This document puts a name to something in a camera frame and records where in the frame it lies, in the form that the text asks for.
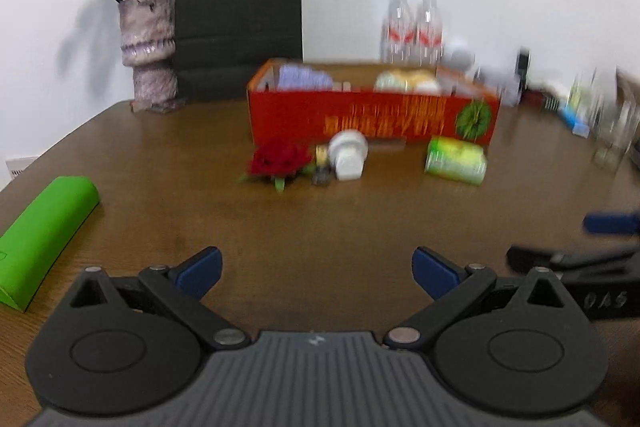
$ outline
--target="vase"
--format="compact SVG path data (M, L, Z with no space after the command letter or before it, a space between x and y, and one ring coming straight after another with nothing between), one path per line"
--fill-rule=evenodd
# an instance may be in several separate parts
M133 110L174 108L177 81L169 58L175 52L174 1L125 0L118 5L122 63L133 68Z

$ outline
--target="purple cloth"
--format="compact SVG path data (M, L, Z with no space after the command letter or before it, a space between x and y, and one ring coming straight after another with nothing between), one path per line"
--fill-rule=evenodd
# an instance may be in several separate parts
M280 67L278 90L332 90L334 80L325 71L314 71L296 64L285 64Z

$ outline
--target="cardboard box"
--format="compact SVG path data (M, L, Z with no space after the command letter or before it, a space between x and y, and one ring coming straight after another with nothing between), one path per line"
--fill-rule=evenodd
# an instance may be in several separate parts
M438 68L438 79L455 85L450 96L374 91L389 64L305 64L329 73L334 82L348 82L350 91L278 91L278 70L285 61L269 60L247 85L254 143L270 139L324 143L345 129L369 139L428 142L431 136L465 139L488 145L500 101L495 93Z

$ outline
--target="red rose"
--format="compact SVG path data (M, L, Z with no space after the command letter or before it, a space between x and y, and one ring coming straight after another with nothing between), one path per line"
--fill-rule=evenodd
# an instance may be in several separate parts
M287 178L293 176L312 160L306 147L272 140L255 153L249 163L248 172L254 176Z

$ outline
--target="metal screw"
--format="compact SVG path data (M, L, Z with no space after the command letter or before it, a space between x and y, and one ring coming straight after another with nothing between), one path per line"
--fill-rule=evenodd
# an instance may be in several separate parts
M235 346L236 344L243 343L245 338L244 333L236 328L225 328L213 337L213 339L217 343L222 344L222 346Z
M396 344L413 344L420 340L420 331L415 328L394 328L387 333L387 336Z

